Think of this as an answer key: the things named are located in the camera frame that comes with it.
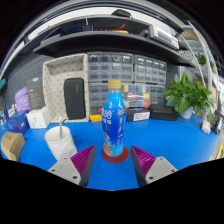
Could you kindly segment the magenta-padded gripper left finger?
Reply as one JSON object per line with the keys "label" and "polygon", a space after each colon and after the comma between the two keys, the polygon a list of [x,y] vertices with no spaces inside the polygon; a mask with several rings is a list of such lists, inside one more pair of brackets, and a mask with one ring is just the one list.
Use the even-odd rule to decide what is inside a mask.
{"label": "magenta-padded gripper left finger", "polygon": [[86,187],[96,157],[96,146],[89,146],[72,157],[58,160],[49,172],[81,187]]}

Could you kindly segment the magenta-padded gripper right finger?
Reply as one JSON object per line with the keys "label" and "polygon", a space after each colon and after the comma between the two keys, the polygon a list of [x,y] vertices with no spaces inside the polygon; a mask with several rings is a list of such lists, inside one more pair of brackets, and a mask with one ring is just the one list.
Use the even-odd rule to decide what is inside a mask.
{"label": "magenta-padded gripper right finger", "polygon": [[130,155],[140,187],[177,172],[177,169],[166,158],[154,157],[137,146],[131,146]]}

